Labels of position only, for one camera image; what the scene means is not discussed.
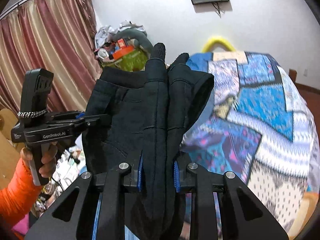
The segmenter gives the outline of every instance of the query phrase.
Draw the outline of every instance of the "metal chain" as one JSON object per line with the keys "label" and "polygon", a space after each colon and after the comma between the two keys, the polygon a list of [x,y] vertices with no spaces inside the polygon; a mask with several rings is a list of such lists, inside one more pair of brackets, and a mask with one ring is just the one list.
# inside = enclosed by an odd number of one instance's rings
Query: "metal chain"
{"label": "metal chain", "polygon": [[47,112],[48,112],[48,108],[41,110],[41,111],[38,111],[38,112],[19,112],[18,117],[19,118],[35,118],[35,117],[41,116]]}

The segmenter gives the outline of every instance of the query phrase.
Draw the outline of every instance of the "patterned blanket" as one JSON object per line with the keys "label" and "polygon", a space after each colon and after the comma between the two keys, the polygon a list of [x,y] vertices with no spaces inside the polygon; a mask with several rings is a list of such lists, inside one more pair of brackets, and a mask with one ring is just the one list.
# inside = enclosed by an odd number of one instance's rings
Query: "patterned blanket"
{"label": "patterned blanket", "polygon": [[212,73],[215,84],[181,150],[209,171],[235,172],[289,232],[305,192],[320,188],[319,141],[306,102],[269,54],[195,54],[187,65]]}

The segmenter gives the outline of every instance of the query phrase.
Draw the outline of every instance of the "yellow handle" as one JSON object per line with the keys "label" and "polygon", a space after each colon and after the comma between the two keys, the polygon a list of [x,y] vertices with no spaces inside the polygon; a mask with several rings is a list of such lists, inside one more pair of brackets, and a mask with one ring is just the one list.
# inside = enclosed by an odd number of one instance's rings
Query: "yellow handle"
{"label": "yellow handle", "polygon": [[236,51],[236,49],[231,45],[231,43],[229,41],[227,41],[226,39],[222,38],[222,37],[212,37],[208,40],[208,42],[204,45],[203,49],[202,49],[202,53],[205,52],[210,52],[211,48],[214,44],[216,43],[220,43],[222,44],[227,51]]}

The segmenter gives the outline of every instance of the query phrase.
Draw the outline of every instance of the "metal screw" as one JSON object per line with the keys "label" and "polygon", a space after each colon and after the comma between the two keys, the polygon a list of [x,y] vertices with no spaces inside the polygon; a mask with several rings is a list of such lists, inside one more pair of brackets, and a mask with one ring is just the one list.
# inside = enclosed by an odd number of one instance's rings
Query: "metal screw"
{"label": "metal screw", "polygon": [[83,179],[88,179],[88,178],[90,178],[90,177],[91,177],[91,173],[88,172],[88,171],[85,171],[85,172],[83,172],[83,173],[81,174],[81,178],[83,178]]}
{"label": "metal screw", "polygon": [[119,164],[119,168],[121,169],[121,170],[125,170],[126,168],[128,168],[129,167],[129,164],[128,163],[120,163]]}
{"label": "metal screw", "polygon": [[188,167],[189,167],[190,169],[192,169],[192,170],[195,170],[195,169],[198,168],[198,164],[196,164],[196,163],[189,163],[189,164],[188,164]]}
{"label": "metal screw", "polygon": [[226,173],[226,176],[228,179],[233,179],[236,175],[232,171],[228,171]]}

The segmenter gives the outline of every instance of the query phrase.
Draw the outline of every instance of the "orange jacket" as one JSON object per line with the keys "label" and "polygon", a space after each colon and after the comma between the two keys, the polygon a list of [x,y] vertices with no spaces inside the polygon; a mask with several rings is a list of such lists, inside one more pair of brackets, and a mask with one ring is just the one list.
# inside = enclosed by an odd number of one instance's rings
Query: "orange jacket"
{"label": "orange jacket", "polygon": [[0,214],[14,226],[30,211],[43,186],[33,184],[31,171],[20,159],[8,187],[0,190]]}

